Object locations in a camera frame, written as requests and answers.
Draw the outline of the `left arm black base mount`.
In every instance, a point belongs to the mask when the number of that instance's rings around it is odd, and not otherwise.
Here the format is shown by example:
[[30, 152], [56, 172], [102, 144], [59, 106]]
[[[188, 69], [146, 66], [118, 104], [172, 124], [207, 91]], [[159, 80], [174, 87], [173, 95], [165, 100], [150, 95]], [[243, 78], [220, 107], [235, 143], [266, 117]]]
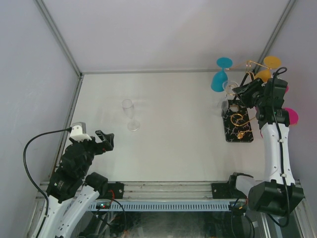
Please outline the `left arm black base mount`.
[[108, 183], [107, 191], [98, 197], [98, 199], [122, 199], [124, 195], [124, 183]]

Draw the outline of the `clear champagne flute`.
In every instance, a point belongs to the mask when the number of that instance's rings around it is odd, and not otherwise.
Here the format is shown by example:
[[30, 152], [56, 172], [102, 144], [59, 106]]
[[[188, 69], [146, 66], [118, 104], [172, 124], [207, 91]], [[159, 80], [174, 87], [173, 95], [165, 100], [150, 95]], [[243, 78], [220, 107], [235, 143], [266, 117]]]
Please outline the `clear champagne flute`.
[[127, 127], [130, 131], [137, 131], [140, 128], [140, 123], [135, 119], [135, 109], [132, 100], [125, 99], [122, 101], [122, 109], [129, 118]]
[[218, 113], [221, 117], [224, 117], [228, 108], [229, 108], [229, 100], [233, 100], [235, 97], [235, 93], [233, 92], [233, 89], [238, 87], [239, 84], [235, 81], [227, 80], [222, 84], [222, 88], [224, 90], [224, 96], [221, 97], [219, 102], [216, 105], [216, 108], [218, 110]]

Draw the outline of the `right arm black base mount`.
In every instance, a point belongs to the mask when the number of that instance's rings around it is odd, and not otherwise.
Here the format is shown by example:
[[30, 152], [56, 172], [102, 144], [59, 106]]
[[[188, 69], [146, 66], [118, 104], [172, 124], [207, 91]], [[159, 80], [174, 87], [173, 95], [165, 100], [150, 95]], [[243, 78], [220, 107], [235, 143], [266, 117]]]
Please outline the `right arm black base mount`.
[[214, 182], [211, 184], [213, 199], [230, 199], [234, 198], [231, 187], [227, 182]]

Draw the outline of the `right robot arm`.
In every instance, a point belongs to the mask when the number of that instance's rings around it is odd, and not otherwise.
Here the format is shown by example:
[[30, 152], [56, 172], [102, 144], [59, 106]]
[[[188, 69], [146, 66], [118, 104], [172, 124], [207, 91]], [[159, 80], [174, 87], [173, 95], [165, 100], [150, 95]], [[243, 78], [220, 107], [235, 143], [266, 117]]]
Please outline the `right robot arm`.
[[253, 211], [287, 217], [304, 198], [302, 188], [296, 187], [292, 175], [288, 135], [289, 113], [282, 106], [288, 83], [260, 78], [233, 89], [247, 108], [256, 108], [256, 118], [264, 140], [264, 179], [256, 182], [251, 175], [234, 173], [235, 181], [228, 184], [228, 194], [234, 198], [247, 197]]

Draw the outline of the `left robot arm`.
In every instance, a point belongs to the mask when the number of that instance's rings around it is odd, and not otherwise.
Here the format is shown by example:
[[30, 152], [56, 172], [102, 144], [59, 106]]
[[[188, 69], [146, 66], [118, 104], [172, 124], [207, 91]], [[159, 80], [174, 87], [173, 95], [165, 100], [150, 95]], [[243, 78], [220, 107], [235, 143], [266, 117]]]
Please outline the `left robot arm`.
[[43, 191], [30, 179], [46, 201], [32, 234], [34, 238], [70, 237], [92, 202], [108, 194], [108, 179], [87, 172], [95, 156], [114, 149], [114, 134], [97, 130], [95, 134], [100, 142], [96, 142], [95, 137], [86, 134], [82, 123], [64, 131], [69, 133], [71, 144], [51, 176], [47, 190]]

